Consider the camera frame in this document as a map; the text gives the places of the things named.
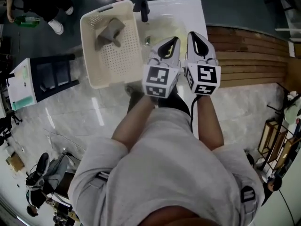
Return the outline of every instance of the beige plastic basket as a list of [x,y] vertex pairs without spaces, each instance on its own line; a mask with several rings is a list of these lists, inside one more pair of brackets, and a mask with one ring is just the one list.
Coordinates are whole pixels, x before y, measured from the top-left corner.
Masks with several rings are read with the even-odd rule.
[[[133,7],[131,1],[121,1],[89,12],[80,20],[86,69],[90,85],[94,89],[142,78],[143,60]],[[97,36],[113,18],[119,19],[125,25],[117,37],[121,47],[111,43],[96,51]]]

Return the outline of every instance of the white t-shirt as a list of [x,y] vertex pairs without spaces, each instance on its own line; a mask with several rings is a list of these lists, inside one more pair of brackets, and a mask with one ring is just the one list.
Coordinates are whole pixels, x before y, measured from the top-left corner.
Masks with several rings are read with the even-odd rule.
[[[190,117],[155,109],[128,153],[109,138],[95,141],[79,165],[69,198],[84,226],[136,226],[165,206],[182,206],[222,226],[245,225],[240,185],[264,200],[258,175],[241,147],[213,152],[190,131]],[[110,172],[105,182],[95,176]]]

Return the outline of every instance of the black hair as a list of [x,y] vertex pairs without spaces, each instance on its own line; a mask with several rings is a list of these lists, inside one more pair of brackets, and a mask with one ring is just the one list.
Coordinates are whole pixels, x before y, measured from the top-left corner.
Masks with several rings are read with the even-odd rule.
[[254,161],[253,156],[251,156],[249,153],[247,153],[246,157],[249,160],[249,163],[251,164],[251,166],[254,167],[255,161]]
[[281,179],[281,177],[276,176],[273,179],[273,190],[278,191],[281,188],[281,186],[282,186],[282,179]]
[[27,206],[27,213],[30,215],[30,216],[32,216],[32,217],[35,217],[35,216],[38,216],[38,214],[37,213],[34,213],[33,211],[32,211],[32,208],[30,207],[30,206]]

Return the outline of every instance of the gray tile floor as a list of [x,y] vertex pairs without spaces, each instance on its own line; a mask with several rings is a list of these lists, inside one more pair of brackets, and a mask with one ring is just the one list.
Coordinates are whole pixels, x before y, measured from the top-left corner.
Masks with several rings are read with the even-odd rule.
[[[97,143],[99,137],[110,137],[127,113],[129,97],[123,84],[92,89],[81,57],[72,63],[71,72],[79,79],[79,85],[17,112],[23,123],[13,127],[13,137],[8,141],[27,170],[44,152],[56,157],[63,148],[68,148],[81,157],[86,147]],[[182,75],[177,86],[179,95],[190,106],[194,95]],[[256,148],[265,121],[274,116],[274,111],[266,105],[279,108],[282,96],[277,84],[219,89],[212,100],[225,143]],[[194,132],[197,134],[197,120]]]
[[[44,21],[35,28],[20,28],[9,24],[4,14],[3,35],[12,38],[12,54],[15,66],[26,57],[51,56],[65,53],[80,42],[79,20],[83,14],[96,8],[115,2],[115,0],[72,0],[75,12],[67,16],[60,12],[57,19],[65,26],[63,35],[56,35]],[[281,21],[284,27],[285,15],[273,4],[266,6],[264,0],[202,0],[207,24],[236,26],[262,31],[273,35],[275,27]],[[15,5],[23,6],[21,0],[15,0]],[[15,15],[23,14],[16,10]]]

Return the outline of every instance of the faucet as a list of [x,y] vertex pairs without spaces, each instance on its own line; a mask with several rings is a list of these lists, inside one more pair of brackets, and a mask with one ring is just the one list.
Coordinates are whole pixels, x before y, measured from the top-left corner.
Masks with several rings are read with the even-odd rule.
[[150,13],[149,4],[147,0],[137,0],[133,12],[141,12],[141,21],[146,23],[149,20],[148,14]]

